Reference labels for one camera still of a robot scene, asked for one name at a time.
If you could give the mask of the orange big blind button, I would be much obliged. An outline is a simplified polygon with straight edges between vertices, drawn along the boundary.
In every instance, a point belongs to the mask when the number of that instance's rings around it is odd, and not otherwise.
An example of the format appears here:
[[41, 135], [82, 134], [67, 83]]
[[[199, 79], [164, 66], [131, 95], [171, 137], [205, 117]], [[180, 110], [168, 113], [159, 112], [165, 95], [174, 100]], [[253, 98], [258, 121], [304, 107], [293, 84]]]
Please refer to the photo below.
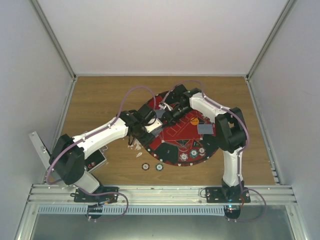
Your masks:
[[190, 123], [194, 126], [197, 126], [199, 124], [199, 119], [197, 117], [190, 120]]

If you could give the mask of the dealt blue playing card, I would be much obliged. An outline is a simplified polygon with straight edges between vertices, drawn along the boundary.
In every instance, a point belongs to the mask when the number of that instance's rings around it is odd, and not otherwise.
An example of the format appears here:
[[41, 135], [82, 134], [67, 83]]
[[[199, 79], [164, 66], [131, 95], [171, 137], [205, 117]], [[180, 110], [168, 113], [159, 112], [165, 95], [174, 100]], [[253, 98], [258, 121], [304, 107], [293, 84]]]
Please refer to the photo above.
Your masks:
[[214, 124], [198, 124], [197, 133], [199, 135], [213, 135], [215, 136], [215, 125]]

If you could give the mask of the red black chip stack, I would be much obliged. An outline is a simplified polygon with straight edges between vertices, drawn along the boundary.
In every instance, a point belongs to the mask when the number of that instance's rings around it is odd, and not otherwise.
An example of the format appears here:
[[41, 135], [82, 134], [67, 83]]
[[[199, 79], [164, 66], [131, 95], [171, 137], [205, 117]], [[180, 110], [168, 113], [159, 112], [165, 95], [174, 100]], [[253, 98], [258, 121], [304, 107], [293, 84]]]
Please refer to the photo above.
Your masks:
[[148, 163], [143, 163], [142, 164], [142, 169], [147, 171], [150, 168], [150, 165]]

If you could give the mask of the teal blue chip stack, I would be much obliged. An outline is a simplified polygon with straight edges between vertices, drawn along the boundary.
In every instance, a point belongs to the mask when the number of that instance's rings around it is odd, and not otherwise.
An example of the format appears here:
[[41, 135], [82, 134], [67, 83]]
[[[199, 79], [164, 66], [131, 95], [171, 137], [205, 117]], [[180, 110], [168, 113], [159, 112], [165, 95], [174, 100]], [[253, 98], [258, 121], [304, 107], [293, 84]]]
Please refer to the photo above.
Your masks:
[[164, 166], [161, 163], [158, 163], [155, 168], [157, 171], [162, 171], [164, 169]]

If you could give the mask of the teal chips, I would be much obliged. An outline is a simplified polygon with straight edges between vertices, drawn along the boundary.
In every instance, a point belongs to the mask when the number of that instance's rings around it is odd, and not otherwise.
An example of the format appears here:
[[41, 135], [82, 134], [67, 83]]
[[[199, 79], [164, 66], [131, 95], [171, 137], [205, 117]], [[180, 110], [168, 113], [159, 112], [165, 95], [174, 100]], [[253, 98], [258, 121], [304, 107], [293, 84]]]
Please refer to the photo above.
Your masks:
[[190, 152], [189, 152], [189, 155], [191, 158], [195, 159], [198, 157], [199, 153], [196, 149], [192, 149]]

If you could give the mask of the red chips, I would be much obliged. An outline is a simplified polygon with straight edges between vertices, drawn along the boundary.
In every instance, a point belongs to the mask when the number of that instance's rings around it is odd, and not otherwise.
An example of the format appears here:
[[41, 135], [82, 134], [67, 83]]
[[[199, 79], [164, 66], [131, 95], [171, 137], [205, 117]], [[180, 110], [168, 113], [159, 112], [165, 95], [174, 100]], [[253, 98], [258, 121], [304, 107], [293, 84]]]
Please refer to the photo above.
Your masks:
[[200, 154], [201, 156], [204, 156], [205, 153], [206, 153], [206, 151], [205, 151], [205, 149], [204, 149], [203, 147], [200, 147], [200, 148], [198, 149], [198, 152], [199, 152], [199, 154]]

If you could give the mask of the purple chips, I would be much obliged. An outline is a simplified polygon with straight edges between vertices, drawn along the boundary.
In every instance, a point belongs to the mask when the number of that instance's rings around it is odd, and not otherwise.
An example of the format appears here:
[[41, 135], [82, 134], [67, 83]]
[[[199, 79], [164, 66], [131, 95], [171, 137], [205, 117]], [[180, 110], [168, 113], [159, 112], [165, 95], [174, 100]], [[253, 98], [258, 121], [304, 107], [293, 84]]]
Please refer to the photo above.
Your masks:
[[185, 152], [183, 152], [183, 153], [181, 153], [179, 155], [179, 161], [180, 162], [187, 162], [188, 159], [189, 159], [189, 155], [187, 153], [185, 153]]

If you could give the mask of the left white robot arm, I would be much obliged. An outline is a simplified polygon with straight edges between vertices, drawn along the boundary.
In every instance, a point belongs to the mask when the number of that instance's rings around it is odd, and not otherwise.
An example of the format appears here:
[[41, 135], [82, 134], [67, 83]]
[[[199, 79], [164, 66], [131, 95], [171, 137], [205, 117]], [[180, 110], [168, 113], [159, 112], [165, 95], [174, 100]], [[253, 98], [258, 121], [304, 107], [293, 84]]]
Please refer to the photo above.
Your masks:
[[67, 186], [76, 186], [92, 202], [103, 197], [103, 185], [85, 169], [85, 160], [109, 143], [124, 137], [133, 137], [143, 146], [154, 140], [153, 131], [162, 122], [155, 110], [143, 105], [137, 111], [122, 111], [109, 122], [92, 131], [70, 137], [60, 136], [51, 153], [47, 173], [55, 172], [59, 181]]

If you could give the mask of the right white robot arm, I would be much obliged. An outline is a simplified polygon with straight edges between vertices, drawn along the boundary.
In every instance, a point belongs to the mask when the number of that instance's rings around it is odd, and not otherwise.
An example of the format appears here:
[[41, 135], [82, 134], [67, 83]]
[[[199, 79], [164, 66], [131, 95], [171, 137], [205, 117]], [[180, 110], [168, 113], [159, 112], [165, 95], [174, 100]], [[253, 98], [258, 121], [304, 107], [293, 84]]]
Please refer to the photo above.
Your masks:
[[228, 203], [234, 202], [244, 192], [242, 156], [250, 142], [242, 111], [220, 105], [207, 97], [203, 89], [187, 90], [183, 84], [168, 91], [160, 103], [165, 109], [161, 117], [164, 126], [174, 126], [192, 110], [213, 121], [224, 158], [221, 196]]

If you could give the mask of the white plastic wrap scraps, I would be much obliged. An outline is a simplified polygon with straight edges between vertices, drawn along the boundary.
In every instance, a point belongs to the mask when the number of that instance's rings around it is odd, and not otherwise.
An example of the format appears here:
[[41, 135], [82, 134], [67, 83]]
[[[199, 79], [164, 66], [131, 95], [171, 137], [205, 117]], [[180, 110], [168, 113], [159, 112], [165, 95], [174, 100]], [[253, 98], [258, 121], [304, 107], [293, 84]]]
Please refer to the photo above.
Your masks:
[[133, 142], [130, 142], [127, 147], [131, 150], [136, 151], [136, 154], [135, 154], [136, 158], [140, 157], [143, 154], [142, 152], [143, 146], [137, 139], [134, 139]]

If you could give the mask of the round red black poker mat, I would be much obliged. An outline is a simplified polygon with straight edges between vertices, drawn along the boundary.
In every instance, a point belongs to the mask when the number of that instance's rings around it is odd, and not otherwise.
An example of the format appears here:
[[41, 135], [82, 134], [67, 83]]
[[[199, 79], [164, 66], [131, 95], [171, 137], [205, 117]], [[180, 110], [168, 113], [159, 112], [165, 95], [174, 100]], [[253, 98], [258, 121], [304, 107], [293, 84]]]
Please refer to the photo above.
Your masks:
[[[193, 118], [199, 119], [199, 125], [212, 124], [215, 126], [215, 124], [201, 112], [191, 110], [175, 125], [155, 130], [152, 133], [155, 136], [154, 141], [150, 145], [146, 145], [144, 149], [158, 161], [172, 166], [188, 167], [206, 161], [219, 149], [218, 139], [216, 135], [199, 135], [197, 125], [190, 123], [190, 120]], [[201, 147], [193, 147], [193, 141], [199, 142]], [[179, 147], [188, 147], [189, 151], [182, 152], [179, 150]], [[199, 154], [199, 148], [205, 149], [205, 155], [202, 156]], [[198, 151], [196, 158], [190, 157], [190, 151], [192, 149]], [[180, 161], [181, 153], [188, 154], [187, 162]]]

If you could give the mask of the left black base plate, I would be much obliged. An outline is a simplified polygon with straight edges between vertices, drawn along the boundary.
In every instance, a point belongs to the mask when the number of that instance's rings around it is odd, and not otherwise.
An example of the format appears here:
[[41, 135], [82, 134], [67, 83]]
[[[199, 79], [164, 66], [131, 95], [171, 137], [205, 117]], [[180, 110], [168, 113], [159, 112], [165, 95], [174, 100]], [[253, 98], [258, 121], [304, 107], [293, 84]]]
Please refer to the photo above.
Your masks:
[[94, 193], [87, 194], [81, 189], [77, 189], [70, 196], [73, 198], [75, 203], [96, 203], [103, 205], [105, 203], [111, 204], [116, 203], [118, 200], [117, 186], [100, 186]]

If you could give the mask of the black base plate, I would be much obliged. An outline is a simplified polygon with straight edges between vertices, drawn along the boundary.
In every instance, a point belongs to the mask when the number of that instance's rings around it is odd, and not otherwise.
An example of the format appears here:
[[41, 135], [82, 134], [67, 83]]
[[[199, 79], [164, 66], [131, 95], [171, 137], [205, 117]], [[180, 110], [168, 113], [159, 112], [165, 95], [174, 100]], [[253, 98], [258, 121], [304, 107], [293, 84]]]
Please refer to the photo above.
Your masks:
[[75, 203], [96, 203], [103, 205], [105, 203], [111, 204], [116, 203], [118, 200], [117, 186], [100, 186], [94, 193], [87, 194], [81, 189], [77, 189], [70, 196], [73, 198]]
[[225, 187], [206, 187], [204, 194], [207, 203], [242, 204], [250, 203], [251, 198], [240, 189], [227, 189]]

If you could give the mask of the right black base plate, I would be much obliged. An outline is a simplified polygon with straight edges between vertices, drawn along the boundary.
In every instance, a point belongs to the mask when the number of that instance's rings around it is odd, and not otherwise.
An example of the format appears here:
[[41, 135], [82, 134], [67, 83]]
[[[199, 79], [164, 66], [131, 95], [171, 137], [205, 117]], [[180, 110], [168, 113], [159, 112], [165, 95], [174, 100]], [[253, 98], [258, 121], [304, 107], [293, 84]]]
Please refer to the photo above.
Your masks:
[[207, 203], [242, 204], [250, 203], [251, 198], [240, 189], [227, 189], [225, 187], [206, 187], [204, 194]]

